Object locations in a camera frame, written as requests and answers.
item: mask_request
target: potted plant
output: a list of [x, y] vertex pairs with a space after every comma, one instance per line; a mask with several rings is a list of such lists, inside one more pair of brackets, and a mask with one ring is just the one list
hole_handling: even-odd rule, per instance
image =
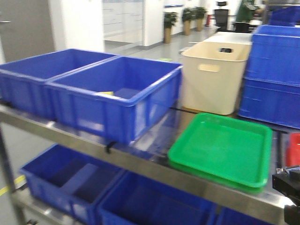
[[182, 22], [183, 22], [183, 34], [191, 34], [191, 21], [194, 19], [194, 11], [192, 8], [187, 7], [183, 9], [182, 12]]
[[205, 7], [195, 7], [194, 8], [195, 19], [197, 20], [196, 31], [202, 30], [203, 19], [204, 19], [204, 15], [206, 13], [207, 13], [207, 10]]
[[168, 44], [171, 41], [171, 30], [172, 26], [175, 26], [177, 22], [177, 13], [175, 12], [165, 12], [164, 19], [164, 43]]

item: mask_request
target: yellow label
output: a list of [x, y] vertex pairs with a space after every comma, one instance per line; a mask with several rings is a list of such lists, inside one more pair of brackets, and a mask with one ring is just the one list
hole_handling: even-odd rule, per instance
[[113, 95], [113, 91], [101, 91], [101, 92], [97, 92], [96, 94]]

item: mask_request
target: white table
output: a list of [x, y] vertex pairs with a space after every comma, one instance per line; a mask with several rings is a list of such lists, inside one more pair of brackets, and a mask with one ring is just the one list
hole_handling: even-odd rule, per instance
[[217, 32], [204, 41], [251, 45], [251, 33]]

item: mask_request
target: plant pot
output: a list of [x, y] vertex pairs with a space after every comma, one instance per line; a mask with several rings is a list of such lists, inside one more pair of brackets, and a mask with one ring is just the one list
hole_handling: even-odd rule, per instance
[[164, 30], [164, 43], [168, 44], [171, 42], [171, 28], [165, 28]]
[[189, 20], [183, 22], [183, 34], [184, 35], [191, 34], [191, 22]]
[[198, 19], [196, 31], [202, 31], [202, 27], [203, 27], [203, 19]]

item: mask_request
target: blue plastic crate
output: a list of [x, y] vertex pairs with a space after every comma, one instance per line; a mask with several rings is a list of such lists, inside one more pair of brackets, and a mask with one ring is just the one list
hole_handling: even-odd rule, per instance
[[217, 218], [216, 225], [271, 225], [271, 224], [223, 207]]
[[245, 79], [239, 116], [300, 128], [300, 87]]
[[212, 225], [216, 204], [128, 172], [99, 205], [103, 225]]
[[113, 56], [115, 55], [68, 49], [2, 64], [2, 98], [18, 109], [54, 119], [53, 107], [44, 90], [45, 82]]
[[300, 85], [300, 28], [264, 25], [252, 42], [246, 78]]
[[178, 99], [180, 81], [178, 63], [119, 57], [48, 85], [59, 122], [130, 143]]
[[300, 21], [300, 7], [293, 6], [273, 11], [269, 19], [270, 25], [295, 26]]
[[71, 149], [54, 145], [24, 165], [30, 192], [74, 218], [101, 224], [97, 205], [124, 171]]

